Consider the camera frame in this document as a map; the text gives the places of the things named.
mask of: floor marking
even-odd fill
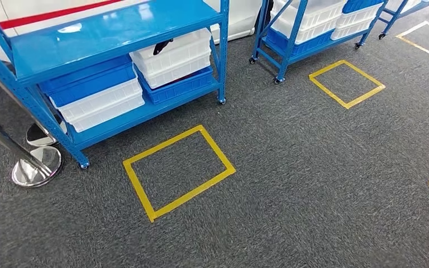
[[[397,35],[396,37],[399,38],[400,40],[402,40],[402,41],[404,41],[404,42],[406,42],[406,43],[408,43],[408,44],[410,44],[410,45],[412,45],[412,46],[414,46],[414,47],[416,47],[416,48],[418,48],[418,49],[420,49],[420,50],[422,50],[422,51],[424,51],[424,52],[426,52],[426,53],[429,54],[429,50],[428,49],[426,49],[426,48],[424,48],[422,46],[419,46],[419,45],[415,44],[414,42],[412,42],[412,41],[410,41],[410,40],[408,40],[408,39],[406,39],[404,37],[405,35],[410,34],[411,32],[413,32],[413,31],[415,31],[415,30],[417,30],[417,29],[419,29],[419,28],[421,28],[421,27],[423,27],[425,25],[429,26],[429,22],[428,21],[424,21],[422,23],[419,23],[418,25],[413,26],[409,30],[407,30],[407,31],[405,31],[405,32]]]
[[[352,68],[353,70],[355,70],[357,73],[361,74],[362,76],[366,77],[367,79],[369,79],[371,82],[373,82],[374,84],[377,85],[376,88],[374,88],[373,90],[353,99],[352,101],[346,103],[344,102],[342,99],[340,99],[337,95],[335,95],[333,92],[331,92],[329,89],[327,89],[323,84],[321,84],[316,77],[326,73],[327,71],[340,66],[341,64],[346,64],[347,66],[349,66],[350,68]],[[358,67],[352,65],[351,63],[347,62],[346,60],[340,60],[336,63],[333,63],[329,66],[326,66],[325,68],[314,72],[313,74],[309,75],[310,80],[317,85],[319,88],[321,88],[321,90],[323,90],[326,94],[328,94],[331,98],[333,98],[334,100],[336,100],[339,104],[341,104],[343,107],[345,107],[346,109],[349,109],[351,107],[353,107],[354,105],[364,101],[365,99],[373,96],[374,94],[376,94],[377,92],[383,90],[385,88],[385,85],[382,84],[381,82],[377,81],[375,78],[373,78],[372,76],[370,76],[369,74],[365,73],[364,71],[362,71],[361,69],[359,69]]]
[[[221,160],[221,162],[226,167],[226,170],[221,172],[220,174],[216,175],[214,178],[210,179],[209,181],[203,183],[202,185],[196,187],[195,189],[189,191],[188,193],[182,195],[175,201],[172,201],[168,205],[162,207],[161,209],[154,211],[154,208],[150,204],[150,201],[142,188],[142,185],[137,178],[137,175],[132,168],[131,164],[141,160],[144,157],[147,157],[157,151],[162,150],[163,148],[170,146],[177,141],[186,138],[192,134],[195,134],[196,132],[200,132],[201,135],[204,137],[204,139],[207,141],[207,143],[210,145],[211,149],[215,152],[215,154],[218,156],[218,158]],[[156,218],[159,218],[160,216],[169,213],[170,211],[174,210],[175,208],[179,207],[183,203],[187,202],[188,200],[194,198],[198,194],[202,193],[206,189],[210,188],[211,186],[219,183],[223,179],[227,178],[229,175],[236,172],[236,169],[233,167],[233,165],[229,162],[228,158],[223,154],[221,149],[218,147],[218,145],[215,143],[213,138],[208,134],[206,129],[202,126],[196,126],[190,130],[187,130],[183,132],[182,134],[179,134],[167,141],[162,142],[161,144],[148,149],[147,151],[144,151],[136,156],[133,156],[129,159],[124,160],[123,162],[124,168],[126,169],[127,175],[129,176],[129,179],[132,182],[132,186],[134,186],[134,189],[136,190],[137,196],[139,196],[139,199],[141,201],[141,204],[143,208],[145,209],[145,212],[147,213],[147,216],[149,217],[150,222],[154,222]]]

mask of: plastic crate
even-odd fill
[[[136,109],[144,105],[144,99],[142,98],[142,92],[129,96],[126,99],[121,100],[117,103],[101,107],[99,110],[84,116],[75,118],[71,121],[67,121],[77,132],[83,132],[89,128],[97,126],[101,123],[109,121],[115,117],[125,114],[133,109]]]
[[[329,32],[333,30],[336,27],[336,21],[341,16],[339,14],[333,19],[330,19],[329,21],[326,21],[322,24],[319,24],[315,27],[311,27],[307,30],[299,30],[297,34],[297,39],[295,40],[295,44],[299,45],[303,42],[306,42],[310,39],[313,39],[317,36],[320,36],[324,34],[325,32]],[[293,27],[294,21],[286,21],[283,18],[279,17],[273,24],[272,29],[280,32],[287,38],[290,38],[290,34],[292,33],[292,27]]]
[[[145,80],[147,81],[150,88],[158,88],[163,85],[166,85],[170,82],[173,82],[177,79],[180,79],[184,76],[192,74],[198,70],[201,70],[205,67],[211,65],[209,61],[209,56],[211,50],[207,51],[204,55],[197,56],[192,58],[189,61],[186,61],[182,64],[174,65],[170,69],[166,69],[162,72],[156,73],[154,75],[144,75]]]
[[[274,14],[276,15],[286,3],[285,0],[274,0]],[[299,0],[292,2],[280,17],[286,21],[295,21],[299,3]],[[300,30],[304,31],[336,18],[341,14],[344,5],[345,0],[309,1],[300,24]]]
[[[308,40],[307,42],[304,42],[302,44],[299,45],[294,45],[293,46],[293,51],[291,56],[295,56],[307,51],[310,51],[312,49],[315,49],[325,43],[330,42],[330,37],[331,34],[333,33],[334,30],[331,30],[329,32],[326,32],[320,36],[317,36],[311,40]],[[267,42],[266,45],[269,46],[269,43],[272,43],[274,45],[276,45],[278,48],[282,49],[283,51],[285,51],[287,49],[287,45],[288,45],[288,39],[285,35],[283,35],[282,33],[273,30],[273,29],[269,29],[267,31],[267,38],[266,38]]]
[[[128,55],[117,57],[39,84],[58,107],[136,78]]]
[[[382,4],[376,4],[372,7],[363,8],[348,14],[342,14],[336,22],[336,28],[353,25],[367,19],[374,19],[381,6]]]
[[[384,3],[384,0],[348,0],[343,8],[343,13],[348,14],[380,3]]]
[[[156,88],[208,66],[210,39],[211,33],[203,28],[175,38],[158,55],[153,55],[155,46],[149,46],[130,56],[148,84]]]
[[[184,93],[209,85],[212,81],[212,73],[213,69],[209,66],[199,71],[196,71],[195,73],[191,74],[189,77],[183,80],[176,81],[155,89],[150,88],[141,73],[139,73],[139,81],[144,91],[147,92],[147,94],[149,95],[150,100],[154,104],[159,104],[161,102],[168,101],[177,96],[180,96]]]
[[[132,79],[112,88],[108,88],[86,98],[55,108],[60,111],[66,121],[74,121],[80,117],[97,112],[102,107],[113,105],[134,95],[142,94],[142,88],[137,79]]]
[[[333,34],[331,35],[331,40],[338,40],[343,37],[350,36],[355,33],[364,31],[369,28],[373,19],[374,18],[368,18],[352,25],[338,27],[334,30]]]
[[[403,0],[389,0],[389,2],[387,2],[387,4],[385,5],[385,7],[391,11],[397,11],[399,9],[399,7],[401,6],[402,2],[404,2]],[[412,7],[420,4],[422,2],[422,0],[409,0],[407,2],[407,4],[404,6],[404,8],[402,9],[401,13],[404,13],[405,11],[411,9]]]

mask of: blue plastic crate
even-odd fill
[[[316,47],[323,45],[324,43],[331,41],[330,37],[334,31],[335,30],[325,32],[324,34],[319,35],[308,41],[305,41],[299,45],[296,45],[296,44],[293,45],[293,51],[291,56],[305,53],[309,50],[315,49]],[[287,49],[287,45],[288,45],[287,37],[282,33],[276,30],[273,30],[272,28],[270,28],[267,31],[267,41],[271,42],[272,44],[275,44],[277,47],[279,47],[284,51]]]
[[[129,55],[75,71],[39,84],[57,107],[75,102],[136,78]]]
[[[384,3],[384,0],[348,0],[343,7],[343,13],[348,14],[380,3]]]
[[[138,69],[136,69],[136,72],[139,76],[142,89],[147,92],[154,104],[168,101],[184,93],[209,85],[213,79],[213,69],[211,67],[206,67],[194,72],[185,79],[182,78],[167,85],[151,89],[142,73]]]

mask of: shelf shelf level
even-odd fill
[[[145,100],[145,104],[143,106],[83,132],[77,133],[72,126],[68,128],[68,131],[71,132],[71,136],[73,137],[73,142],[76,147],[82,150],[171,109],[179,107],[210,92],[214,92],[220,88],[220,86],[221,84],[212,78],[211,84],[206,87],[185,93],[159,104],[153,104],[144,92],[143,98]]]
[[[17,81],[30,85],[221,22],[202,0],[151,0],[11,38]]]
[[[361,36],[361,35],[363,35],[363,34],[365,34],[365,33],[367,33],[369,31],[369,29],[368,30],[364,30],[364,31],[361,31],[361,32],[357,32],[357,33],[355,33],[355,34],[352,34],[352,35],[350,35],[350,36],[346,36],[346,37],[343,37],[343,38],[341,38],[341,39],[338,39],[338,40],[330,40],[330,41],[328,41],[328,42],[326,42],[326,43],[324,43],[324,44],[322,44],[321,46],[318,46],[318,47],[315,47],[314,49],[311,49],[311,50],[309,50],[309,51],[307,51],[307,52],[304,52],[304,53],[301,53],[301,54],[298,54],[298,55],[294,55],[294,56],[290,56],[289,57],[289,64],[292,64],[292,63],[296,63],[297,61],[300,61],[300,60],[303,60],[303,59],[306,59],[306,58],[308,58],[308,57],[310,57],[310,56],[312,56],[312,55],[315,55],[315,54],[318,54],[318,53],[320,53],[321,51],[323,51],[323,50],[327,50],[327,49],[329,49],[329,48],[331,48],[331,47],[334,47],[334,46],[336,46],[336,45],[338,45],[338,44],[341,44],[341,43],[344,43],[344,42],[346,42],[346,41],[348,41],[348,40],[351,40],[351,39],[354,39],[354,38],[356,38],[356,37],[359,37],[359,36]],[[262,42],[268,47],[268,48],[270,48],[270,49],[272,49],[277,55],[279,55],[279,56],[283,56],[284,54],[285,54],[285,51],[283,50],[283,49],[281,49],[279,46],[277,46],[276,44],[274,44],[274,43],[272,43],[272,42],[270,42],[269,41],[269,39],[267,39],[267,37],[263,37],[262,39]],[[264,55],[264,56],[266,56],[266,57],[270,57],[267,53],[265,53],[264,51],[262,51],[261,49],[258,49],[258,51],[259,51],[259,53],[261,53],[262,55]],[[276,62],[275,61],[275,63],[276,63],[276,66],[279,68],[280,67],[280,64],[278,63],[278,62]]]

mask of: blue metal shelf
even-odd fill
[[[202,0],[148,0],[125,8],[87,17],[9,38],[0,28],[0,46],[11,59],[16,75],[0,61],[0,81],[38,120],[81,167],[89,165],[81,152],[106,138],[154,118],[209,92],[217,91],[224,103],[228,37],[229,0],[220,1],[216,12]],[[114,59],[129,52],[157,44],[211,25],[220,26],[219,52],[210,41],[218,77],[209,85],[160,104],[145,104],[105,123],[77,133],[67,125],[64,133],[55,120],[37,83]]]
[[[155,0],[10,38],[17,80],[35,84],[220,23],[202,0]]]
[[[219,87],[220,84],[213,78],[212,83],[206,87],[191,91],[187,94],[180,95],[159,104],[153,104],[147,93],[144,92],[143,98],[145,100],[145,104],[143,106],[80,133],[77,133],[71,125],[68,130],[70,131],[70,136],[73,138],[73,142],[76,144],[76,147],[82,150],[106,139],[107,137],[114,136],[171,109],[179,107],[210,92],[214,92]]]
[[[371,30],[373,29],[376,21],[379,18],[379,15],[382,13],[382,10],[384,9],[385,5],[387,4],[388,0],[385,0],[383,5],[378,9],[378,12],[376,14],[376,17],[371,21],[371,24],[369,25],[369,28],[367,30],[355,33],[350,36],[346,36],[344,38],[341,38],[339,40],[328,40],[325,41],[324,44],[318,44],[318,46],[313,47],[309,50],[302,51],[301,53],[297,53],[292,55],[292,52],[295,49],[295,40],[297,39],[298,31],[300,29],[300,24],[303,19],[303,15],[305,14],[305,10],[307,8],[308,0],[300,0],[300,4],[298,6],[297,15],[295,17],[295,21],[292,27],[292,32],[290,34],[290,38],[288,39],[288,43],[286,48],[279,47],[278,45],[274,44],[273,42],[270,42],[268,38],[264,37],[264,35],[267,33],[267,31],[270,29],[272,24],[280,17],[280,15],[287,9],[287,7],[292,3],[293,0],[287,0],[286,4],[280,9],[280,11],[277,13],[275,17],[272,18],[272,20],[269,23],[266,23],[266,16],[268,14],[268,0],[263,0],[263,5],[261,7],[260,15],[259,15],[259,21],[257,25],[257,34],[256,34],[256,41],[254,45],[254,50],[252,52],[252,57],[250,59],[250,63],[253,64],[259,59],[259,54],[264,56],[270,63],[272,63],[274,66],[276,66],[279,69],[278,75],[274,78],[274,82],[276,84],[282,82],[285,80],[285,72],[287,71],[287,67],[290,64],[296,63],[300,60],[303,60],[307,57],[310,57],[314,54],[317,54],[323,50],[326,50],[328,48],[331,48],[333,46],[336,46],[340,43],[349,41],[353,38],[356,38],[358,36],[362,35],[362,38],[359,42],[355,44],[355,48],[358,49],[361,46],[365,44],[366,39],[368,38]],[[263,45],[266,45],[268,48],[273,50],[276,54],[278,54],[282,58],[282,62],[278,63],[275,59],[273,59],[267,52],[263,50]]]
[[[384,31],[382,31],[382,33],[379,35],[379,39],[384,38],[389,33],[390,28],[394,25],[394,23],[395,23],[396,20],[398,20],[400,18],[403,18],[405,16],[408,16],[408,15],[410,15],[412,13],[415,13],[415,12],[417,12],[419,10],[422,10],[422,9],[424,9],[426,7],[429,7],[429,1],[428,2],[422,1],[418,5],[416,5],[416,6],[412,7],[411,9],[409,9],[409,10],[407,10],[407,11],[405,11],[405,12],[402,13],[402,10],[404,9],[404,7],[406,6],[406,4],[407,4],[408,1],[409,0],[404,0],[402,2],[402,4],[399,6],[399,8],[396,11],[392,11],[392,10],[390,10],[388,8],[384,9],[383,12],[387,13],[389,15],[392,15],[392,18],[390,19],[390,21],[388,21],[388,20],[386,20],[384,18],[379,17],[380,21],[382,21],[382,22],[384,22],[384,23],[387,24],[387,26],[385,27]]]

